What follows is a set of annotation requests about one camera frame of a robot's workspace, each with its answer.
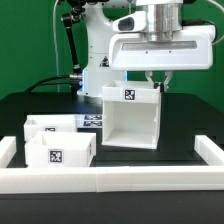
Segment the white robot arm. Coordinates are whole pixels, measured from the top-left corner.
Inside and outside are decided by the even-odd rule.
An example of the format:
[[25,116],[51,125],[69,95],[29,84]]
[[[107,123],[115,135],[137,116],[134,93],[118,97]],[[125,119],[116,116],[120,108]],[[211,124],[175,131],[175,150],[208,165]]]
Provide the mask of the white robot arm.
[[214,24],[183,20],[182,6],[196,0],[67,0],[71,22],[83,20],[88,62],[79,95],[100,101],[102,87],[124,80],[126,71],[151,79],[163,71],[162,90],[175,71],[204,70],[213,63]]

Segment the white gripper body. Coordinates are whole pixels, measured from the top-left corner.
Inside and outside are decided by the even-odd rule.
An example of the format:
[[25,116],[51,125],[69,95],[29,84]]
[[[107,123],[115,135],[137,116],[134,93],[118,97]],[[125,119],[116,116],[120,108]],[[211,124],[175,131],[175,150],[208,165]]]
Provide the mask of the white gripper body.
[[113,22],[109,44],[113,70],[203,70],[213,64],[213,25],[184,26],[171,40],[149,40],[146,13],[137,11]]

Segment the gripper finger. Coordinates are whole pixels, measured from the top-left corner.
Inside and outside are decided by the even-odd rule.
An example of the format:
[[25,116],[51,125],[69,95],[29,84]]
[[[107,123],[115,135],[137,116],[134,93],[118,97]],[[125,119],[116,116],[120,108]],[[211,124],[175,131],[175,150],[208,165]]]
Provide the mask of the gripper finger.
[[165,80],[161,84],[161,91],[166,92],[169,89],[169,82],[171,81],[173,77],[173,72],[172,71],[166,71],[165,72]]
[[145,77],[146,77],[147,81],[149,82],[150,86],[152,88],[154,88],[154,81],[152,79],[152,76],[153,76],[153,72],[152,71],[146,71],[145,72]]

